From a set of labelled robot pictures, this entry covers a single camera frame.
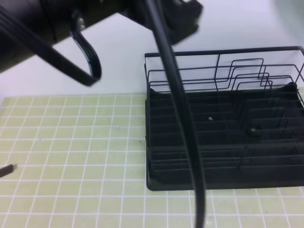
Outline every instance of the black plastic tray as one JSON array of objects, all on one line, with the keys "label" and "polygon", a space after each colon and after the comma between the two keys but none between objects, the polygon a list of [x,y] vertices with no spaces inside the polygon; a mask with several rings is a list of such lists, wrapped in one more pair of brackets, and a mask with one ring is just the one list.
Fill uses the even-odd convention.
[{"label": "black plastic tray", "polygon": [[[251,79],[261,82],[260,89],[187,93],[207,189],[304,185],[303,100],[292,77],[276,87],[278,76],[264,77],[265,73]],[[233,76],[228,79],[236,81]],[[191,190],[188,157],[171,95],[148,85],[147,187]]]}]

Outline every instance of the white grid line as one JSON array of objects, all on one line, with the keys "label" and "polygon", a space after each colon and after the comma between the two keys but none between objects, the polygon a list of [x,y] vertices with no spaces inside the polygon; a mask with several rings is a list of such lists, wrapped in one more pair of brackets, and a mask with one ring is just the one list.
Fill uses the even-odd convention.
[{"label": "white grid line", "polygon": [[[84,96],[81,97],[81,104],[83,103],[83,100],[84,100]],[[74,134],[75,134],[75,129],[73,130],[72,139],[73,139],[73,137],[74,137]],[[68,161],[68,157],[69,157],[69,154],[70,154],[71,147],[72,147],[72,140],[71,140],[71,143],[70,143],[70,146],[69,146],[69,150],[68,150],[68,152],[67,152],[65,165],[64,165],[64,167],[63,167],[62,174],[61,174],[61,179],[63,179],[64,174],[65,174],[66,165],[67,165],[67,161]],[[58,189],[57,189],[57,195],[59,195],[61,183],[62,183],[62,181],[59,182],[59,186],[58,186]],[[53,216],[54,216],[54,212],[55,212],[55,208],[56,208],[56,204],[57,204],[57,199],[58,199],[58,196],[55,197],[55,202],[54,202],[54,205],[53,205],[53,209],[52,209],[52,213],[51,213],[51,218],[50,218],[49,224],[48,224],[48,227],[49,227],[49,228],[51,227],[51,224],[52,224],[52,218],[53,218]]]},{"label": "white grid line", "polygon": [[[56,128],[57,126],[40,126],[40,128]],[[60,126],[61,128],[88,128],[92,127],[91,125],[84,125],[84,126],[77,126],[77,125],[71,125],[71,126]],[[93,127],[121,127],[121,128],[127,128],[128,126],[123,126],[123,125],[95,125]],[[37,126],[13,126],[13,127],[0,127],[0,128],[38,128]],[[144,124],[142,126],[130,126],[130,128],[145,128]]]},{"label": "white grid line", "polygon": [[6,118],[6,120],[5,120],[4,124],[3,124],[3,127],[1,127],[2,129],[1,129],[0,135],[2,135],[3,130],[5,129],[4,126],[6,125],[6,123],[8,122],[8,120],[9,120],[9,118]]},{"label": "white grid line", "polygon": [[[144,169],[144,176],[146,177],[147,176],[147,169]],[[146,190],[147,190],[147,179],[145,178],[144,179],[144,182],[143,182],[144,186],[143,186],[143,220],[142,220],[142,227],[145,228],[145,220],[146,220]]]},{"label": "white grid line", "polygon": [[214,198],[213,198],[213,192],[212,192],[212,190],[210,190],[210,197],[211,197],[211,202],[212,202],[214,225],[215,225],[215,228],[218,228],[218,223],[217,223],[217,218],[216,218],[216,213],[215,213],[215,205],[214,205]]},{"label": "white grid line", "polygon": [[[50,108],[65,108],[65,107],[68,107],[68,108],[82,108],[82,107],[84,107],[84,108],[98,108],[98,107],[114,107],[114,106],[116,106],[116,107],[129,107],[129,106],[134,106],[134,107],[145,107],[145,105],[143,105],[143,104],[126,104],[126,105],[124,105],[124,104],[114,104],[114,105],[98,105],[98,104],[96,104],[96,105],[81,105],[81,106],[79,106],[79,105],[50,105],[49,107]],[[4,106],[4,107],[0,107],[0,108],[45,108],[46,106],[22,106],[22,105],[17,105],[17,106]]]},{"label": "white grid line", "polygon": [[[29,153],[29,152],[31,152],[31,151],[16,151],[16,152],[14,152],[14,151],[12,151],[12,152],[9,152],[9,151],[6,151],[6,152],[4,152],[4,151],[1,151],[0,152],[0,154],[1,153]],[[48,153],[48,151],[32,151],[32,152],[34,152],[34,153]],[[67,153],[68,151],[52,151],[52,153]],[[72,152],[72,153],[74,153],[74,152],[86,152],[86,151],[70,151],[70,152]],[[107,151],[90,151],[90,153],[106,153]],[[115,151],[115,150],[109,150],[109,152],[121,152],[121,153],[125,153],[125,151]],[[131,152],[131,153],[146,153],[146,151],[129,151],[129,152]]]},{"label": "white grid line", "polygon": [[[255,191],[256,191],[256,196],[257,196],[258,206],[260,207],[261,214],[263,214],[262,204],[261,204],[261,200],[260,200],[260,197],[259,197],[259,195],[258,195],[257,189],[255,189]],[[265,222],[265,218],[264,218],[264,216],[263,216],[263,215],[262,215],[262,220],[263,220],[263,225],[264,225],[264,228],[267,228],[267,226],[266,226],[266,222]]]},{"label": "white grid line", "polygon": [[236,192],[234,191],[234,189],[232,191],[233,191],[234,202],[236,204],[236,209],[237,209],[237,218],[238,218],[239,227],[242,228],[241,218],[239,216],[239,211],[238,211],[238,202],[237,202],[237,198],[236,198]]},{"label": "white grid line", "polygon": [[[93,182],[93,181],[96,181],[96,182],[102,182],[103,179],[93,179],[93,180],[83,180],[83,182]],[[123,180],[116,180],[116,179],[104,179],[105,181],[123,181]],[[60,182],[60,181],[70,181],[70,182],[81,182],[81,180],[65,180],[65,179],[62,179],[62,180],[41,180],[41,181],[52,181],[52,182]],[[128,181],[143,181],[143,180],[138,180],[138,179],[130,179],[130,180],[125,180],[126,182]],[[67,195],[16,195],[15,197],[76,197],[75,195],[71,195],[71,196],[67,196]],[[98,195],[81,195],[81,197],[96,197],[96,196],[100,196],[99,194]],[[5,197],[12,197],[12,195],[0,195],[0,198],[5,198]],[[106,198],[106,197],[118,197],[118,198],[121,198],[122,195],[103,195],[103,198]],[[124,195],[125,198],[127,197],[134,197],[134,198],[143,198],[144,196],[143,195]],[[168,198],[188,198],[189,196],[168,196]],[[166,198],[166,196],[161,196],[161,195],[146,195],[146,198]],[[228,198],[227,196],[214,196],[214,198]],[[249,198],[247,196],[240,196],[239,198]],[[260,196],[260,198],[269,198],[268,196]],[[282,197],[272,197],[272,198],[301,198],[299,196],[282,196]]]},{"label": "white grid line", "polygon": [[[40,130],[40,127],[38,127],[38,129],[37,129],[37,132],[36,132],[36,136],[35,136],[35,137],[38,136],[39,130]],[[45,165],[43,166],[43,169],[42,169],[42,172],[41,172],[41,175],[40,175],[40,180],[38,181],[38,184],[37,184],[37,188],[36,188],[36,192],[35,192],[35,197],[34,197],[34,199],[33,199],[33,202],[32,202],[31,208],[30,208],[30,213],[33,211],[33,208],[34,208],[34,205],[35,205],[35,202],[36,202],[36,196],[37,196],[38,191],[39,191],[39,187],[40,187],[40,184],[41,184],[41,179],[42,179],[42,177],[43,177],[43,173],[44,173],[44,170],[45,170],[45,167],[46,167],[46,163],[47,163],[48,158],[49,158],[49,155],[50,155],[50,150],[51,150],[51,148],[52,148],[52,145],[50,146],[50,149],[49,149],[49,151],[48,151],[48,153],[47,153],[47,158],[46,158]],[[25,227],[26,227],[26,228],[28,227],[28,224],[29,224],[29,217],[30,217],[30,216],[28,215],[27,222],[26,222],[26,224],[25,224]]]},{"label": "white grid line", "polygon": [[[16,143],[17,143],[17,140],[14,142],[14,144],[13,144],[13,146],[12,146],[12,148],[11,148],[11,151],[13,151],[13,149],[14,149]],[[29,157],[30,157],[30,152],[29,152],[28,155],[27,155],[27,158],[26,158],[26,162],[25,162],[25,163],[28,162]],[[4,228],[5,223],[6,223],[6,221],[7,221],[7,218],[8,218],[8,215],[9,215],[9,213],[10,213],[10,210],[11,210],[11,208],[12,208],[12,206],[13,206],[13,202],[14,202],[14,200],[15,200],[15,195],[16,195],[17,189],[18,189],[18,187],[19,187],[19,185],[20,185],[20,183],[21,183],[21,179],[22,179],[24,170],[25,170],[25,169],[22,169],[22,171],[21,171],[21,175],[20,175],[19,181],[18,181],[18,183],[17,183],[17,185],[16,185],[16,188],[15,188],[15,191],[14,191],[14,194],[13,194],[13,197],[12,197],[12,199],[11,199],[11,202],[10,202],[10,205],[9,205],[9,209],[8,209],[8,213],[7,213],[7,215],[5,216],[5,219],[4,219],[4,221],[3,221],[2,228]]]},{"label": "white grid line", "polygon": [[300,192],[301,192],[302,196],[304,196],[304,193],[303,193],[302,187],[299,187],[299,188],[300,188]]},{"label": "white grid line", "polygon": [[[25,141],[51,141],[51,140],[71,140],[71,141],[77,141],[77,140],[92,140],[92,139],[104,139],[104,140],[108,140],[108,139],[121,139],[121,140],[128,140],[128,139],[137,139],[137,140],[144,140],[145,138],[142,137],[142,138],[139,138],[139,137],[106,137],[106,138],[75,138],[75,139],[71,139],[71,138],[49,138],[49,139],[40,139],[40,138],[36,138],[36,139],[20,139],[20,140],[25,140]],[[16,139],[0,139],[0,141],[17,141]]]},{"label": "white grid line", "polygon": [[[8,213],[6,212],[0,212],[0,215],[7,215]],[[29,212],[10,212],[9,214],[11,215],[28,215],[30,214]],[[103,212],[99,212],[99,213],[76,213],[77,215],[120,215],[121,213],[103,213]],[[31,213],[31,215],[50,215],[50,213]],[[54,215],[74,215],[74,213],[54,213]],[[144,215],[143,213],[123,213],[123,215]],[[161,215],[163,216],[164,214],[161,213],[146,213],[145,215]],[[169,216],[194,216],[195,214],[189,214],[189,213],[185,213],[185,214],[178,214],[178,213],[170,213]],[[303,214],[288,214],[289,216],[303,216]],[[225,217],[236,217],[236,214],[217,214],[217,216],[225,216]],[[240,214],[240,217],[248,217],[248,216],[253,216],[253,217],[260,217],[261,214]],[[284,214],[263,214],[263,216],[265,217],[272,217],[272,216],[276,216],[276,217],[284,217]]]},{"label": "white grid line", "polygon": [[[130,123],[131,123],[131,111],[132,111],[132,107],[130,107],[130,113],[129,113],[129,127],[130,127]],[[127,172],[127,159],[128,159],[128,147],[129,147],[129,140],[127,141],[127,146],[126,146],[126,152],[125,152],[125,159],[124,159],[124,172],[123,172],[123,196],[122,196],[122,204],[121,204],[121,210],[120,210],[120,216],[119,216],[119,228],[122,227],[122,214],[123,214],[123,206],[124,206],[124,180],[125,180],[125,174]]]},{"label": "white grid line", "polygon": [[[189,198],[189,212],[190,212],[190,214],[192,214],[192,204],[191,204],[190,191],[188,191],[188,198]],[[190,216],[190,224],[191,224],[191,227],[194,227],[192,216]]]},{"label": "white grid line", "polygon": [[[277,188],[277,190],[278,190],[278,192],[279,192],[279,195],[280,195],[280,196],[282,196],[282,195],[281,195],[281,191],[280,191],[280,189],[279,189],[279,188]],[[290,222],[289,222],[289,217],[288,217],[287,212],[286,212],[285,203],[284,203],[284,200],[283,200],[283,198],[282,198],[282,197],[281,197],[281,201],[282,201],[282,204],[283,204],[284,214],[285,214],[285,217],[286,217],[286,220],[287,220],[287,223],[288,223],[288,227],[289,227],[289,228],[291,228],[291,226],[290,226]]]},{"label": "white grid line", "polygon": [[[52,117],[52,118],[59,118],[60,115],[29,115],[27,117],[24,117],[23,115],[17,116],[11,116],[11,115],[3,115],[1,117],[9,117],[9,118],[42,118],[42,117]],[[66,118],[76,118],[77,115],[63,115],[62,117]],[[84,118],[94,118],[94,115],[80,115],[79,117]],[[112,117],[111,115],[96,115],[96,117]],[[115,115],[115,117],[129,117],[128,115]],[[132,115],[132,117],[145,117],[145,115]]]},{"label": "white grid line", "polygon": [[168,200],[168,191],[166,191],[166,215],[167,215],[167,228],[169,228],[169,200]]},{"label": "white grid line", "polygon": [[[116,103],[116,95],[114,96],[114,105],[115,105],[115,103]],[[112,112],[111,125],[113,124],[114,111],[115,111],[115,107],[113,108],[113,112]],[[101,189],[100,189],[100,197],[99,197],[99,202],[98,202],[98,212],[99,212],[99,210],[100,210],[101,199],[102,199],[102,196],[103,196],[104,183],[105,183],[105,182],[104,182],[104,181],[105,181],[105,170],[106,170],[106,164],[107,164],[107,162],[108,162],[109,149],[110,149],[110,139],[109,139],[109,141],[108,141],[108,146],[107,146],[106,156],[105,156],[105,166],[104,166],[104,173],[103,173],[103,181],[102,181]],[[95,228],[97,228],[98,220],[99,220],[99,217],[97,216]]]},{"label": "white grid line", "polygon": [[[63,167],[63,166],[67,166],[67,167],[86,167],[86,166],[125,166],[125,165],[122,165],[122,164],[108,164],[108,165],[105,165],[105,164],[101,164],[101,165],[96,165],[96,164],[77,164],[77,165],[18,165],[18,167],[44,167],[44,166],[48,166],[48,167]],[[144,166],[142,164],[126,164],[126,166]]]},{"label": "white grid line", "polygon": [[[98,109],[96,109],[96,113],[95,113],[95,118],[94,118],[94,123],[93,123],[93,125],[95,125],[95,122],[96,122],[97,110],[98,110]],[[80,182],[79,193],[78,193],[78,198],[77,198],[76,207],[75,207],[75,214],[74,214],[74,216],[73,216],[72,227],[74,227],[74,224],[75,224],[76,213],[77,213],[78,204],[79,204],[79,199],[80,199],[80,195],[81,195],[83,180],[84,180],[84,178],[85,178],[86,165],[87,165],[87,161],[88,161],[88,158],[89,158],[89,152],[90,152],[90,147],[91,147],[91,142],[92,142],[93,133],[94,133],[94,130],[93,130],[93,128],[92,128],[92,129],[91,129],[91,139],[90,139],[90,142],[89,142],[89,146],[88,146],[88,150],[87,150],[87,155],[86,155],[86,158],[85,158],[85,166],[84,166],[84,170],[83,170],[82,178],[81,178],[81,182]]]}]

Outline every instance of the black cable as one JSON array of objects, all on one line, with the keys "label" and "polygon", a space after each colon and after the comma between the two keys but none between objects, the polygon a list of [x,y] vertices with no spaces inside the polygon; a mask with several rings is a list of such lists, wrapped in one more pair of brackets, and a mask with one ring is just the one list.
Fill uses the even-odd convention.
[{"label": "black cable", "polygon": [[174,103],[185,147],[190,161],[192,182],[196,196],[195,228],[202,228],[205,219],[205,177],[200,154],[198,139],[188,99],[184,91],[180,72],[173,54],[168,33],[164,26],[164,18],[159,0],[144,0],[147,17],[152,27],[154,37],[161,54],[171,97]]},{"label": "black cable", "polygon": [[[3,7],[0,6],[0,31],[14,40],[16,43],[28,48],[33,53],[38,55],[44,61],[60,70],[64,74],[70,76],[74,80],[91,86],[101,78],[101,68],[94,70],[96,75],[89,75],[84,70],[80,69],[74,63],[70,62],[59,52],[45,43],[39,36],[29,30],[25,25],[22,24],[18,19],[11,16]],[[96,66],[99,63],[95,61],[91,66]]]}]

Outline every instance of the wire rack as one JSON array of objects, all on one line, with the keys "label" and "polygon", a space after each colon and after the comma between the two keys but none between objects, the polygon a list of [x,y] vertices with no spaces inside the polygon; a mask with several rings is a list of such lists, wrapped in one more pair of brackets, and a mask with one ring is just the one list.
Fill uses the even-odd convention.
[{"label": "wire rack", "polygon": [[[176,52],[208,189],[304,185],[302,47]],[[145,54],[147,186],[191,190],[158,53]]]}]

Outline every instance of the black wire loop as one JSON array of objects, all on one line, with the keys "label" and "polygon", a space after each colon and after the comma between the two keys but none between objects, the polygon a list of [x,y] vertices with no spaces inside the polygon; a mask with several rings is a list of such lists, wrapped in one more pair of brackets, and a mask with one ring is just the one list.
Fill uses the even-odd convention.
[{"label": "black wire loop", "polygon": [[38,55],[44,61],[52,65],[57,70],[80,82],[83,85],[91,86],[101,78],[101,66],[98,56],[92,46],[81,35],[79,28],[76,26],[77,17],[72,16],[71,36],[82,49],[91,70],[89,75],[80,69],[74,63],[70,62],[59,52],[53,49],[49,44],[44,42],[38,35],[33,33],[21,21],[11,16],[3,7],[0,6],[0,32],[8,36],[16,43],[28,48],[34,54]]}]

